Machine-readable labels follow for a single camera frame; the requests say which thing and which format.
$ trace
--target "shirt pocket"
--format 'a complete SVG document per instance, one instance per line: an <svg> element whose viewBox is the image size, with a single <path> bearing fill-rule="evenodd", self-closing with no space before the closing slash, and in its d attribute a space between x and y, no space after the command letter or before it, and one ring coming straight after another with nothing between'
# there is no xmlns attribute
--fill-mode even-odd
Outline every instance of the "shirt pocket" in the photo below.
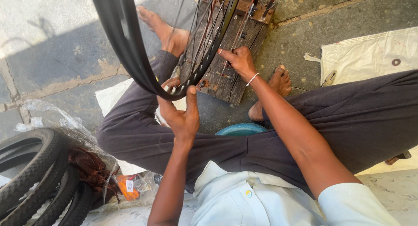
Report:
<svg viewBox="0 0 418 226"><path fill-rule="evenodd" d="M207 206L202 205L194 215L191 225L234 226L241 225L242 221L243 213L232 196L227 195Z"/></svg>

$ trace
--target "dark gray trousers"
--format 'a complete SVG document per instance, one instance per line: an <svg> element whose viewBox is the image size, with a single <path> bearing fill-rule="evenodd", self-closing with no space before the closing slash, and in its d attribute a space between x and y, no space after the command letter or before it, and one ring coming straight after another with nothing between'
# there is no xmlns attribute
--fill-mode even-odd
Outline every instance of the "dark gray trousers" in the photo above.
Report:
<svg viewBox="0 0 418 226"><path fill-rule="evenodd" d="M178 58L160 51L151 62L160 83ZM418 145L418 70L332 85L285 98L323 135L338 159L358 173ZM169 127L154 120L156 96L136 83L97 130L99 147L115 158L163 174L173 148ZM275 130L251 136L196 134L186 188L209 160L226 171L255 171L283 178L311 195L295 160Z"/></svg>

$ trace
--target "white tarp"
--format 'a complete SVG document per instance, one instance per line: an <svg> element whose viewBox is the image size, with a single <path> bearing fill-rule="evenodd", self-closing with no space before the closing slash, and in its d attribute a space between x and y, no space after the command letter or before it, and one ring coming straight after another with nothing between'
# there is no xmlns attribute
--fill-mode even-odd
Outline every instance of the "white tarp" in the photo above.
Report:
<svg viewBox="0 0 418 226"><path fill-rule="evenodd" d="M418 69L418 27L356 37L321 47L321 84L333 71L333 85ZM398 66L392 65L399 59Z"/></svg>

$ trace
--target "white shirt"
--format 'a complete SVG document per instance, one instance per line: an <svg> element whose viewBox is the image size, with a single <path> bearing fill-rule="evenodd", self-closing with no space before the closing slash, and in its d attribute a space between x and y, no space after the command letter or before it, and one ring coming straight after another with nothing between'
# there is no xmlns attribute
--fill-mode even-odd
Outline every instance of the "white shirt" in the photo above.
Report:
<svg viewBox="0 0 418 226"><path fill-rule="evenodd" d="M227 172L209 161L196 181L199 208L191 225L397 225L368 187L330 186L315 201L282 178L258 172Z"/></svg>

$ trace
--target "black rim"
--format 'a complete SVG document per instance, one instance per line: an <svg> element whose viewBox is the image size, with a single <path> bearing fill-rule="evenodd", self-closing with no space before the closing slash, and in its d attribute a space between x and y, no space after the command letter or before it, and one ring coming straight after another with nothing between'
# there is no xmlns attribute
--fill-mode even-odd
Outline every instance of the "black rim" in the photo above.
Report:
<svg viewBox="0 0 418 226"><path fill-rule="evenodd" d="M229 0L222 26L197 70L171 93L166 92L151 69L143 44L134 0L93 0L103 28L119 60L138 85L166 100L179 100L190 85L197 85L209 68L228 29L239 0Z"/></svg>

